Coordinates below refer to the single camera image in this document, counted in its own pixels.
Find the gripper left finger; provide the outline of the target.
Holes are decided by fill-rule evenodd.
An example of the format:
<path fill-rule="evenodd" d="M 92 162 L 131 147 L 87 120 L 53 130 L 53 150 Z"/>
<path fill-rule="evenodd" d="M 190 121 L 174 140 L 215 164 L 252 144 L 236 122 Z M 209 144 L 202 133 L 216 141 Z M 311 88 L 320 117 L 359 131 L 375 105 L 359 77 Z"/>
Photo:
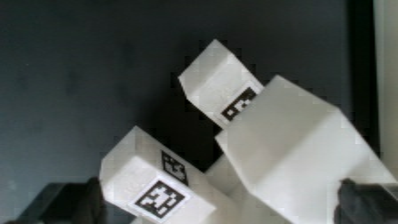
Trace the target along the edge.
<path fill-rule="evenodd" d="M 16 224 L 105 224 L 99 180 L 49 183 L 16 218 Z"/>

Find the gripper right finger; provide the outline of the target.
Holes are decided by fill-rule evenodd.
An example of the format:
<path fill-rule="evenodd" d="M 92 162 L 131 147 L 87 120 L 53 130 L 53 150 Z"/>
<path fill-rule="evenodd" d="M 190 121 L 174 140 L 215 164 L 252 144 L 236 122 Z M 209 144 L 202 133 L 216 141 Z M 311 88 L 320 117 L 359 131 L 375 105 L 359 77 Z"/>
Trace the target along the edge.
<path fill-rule="evenodd" d="M 398 183 L 341 181 L 334 224 L 398 224 Z"/>

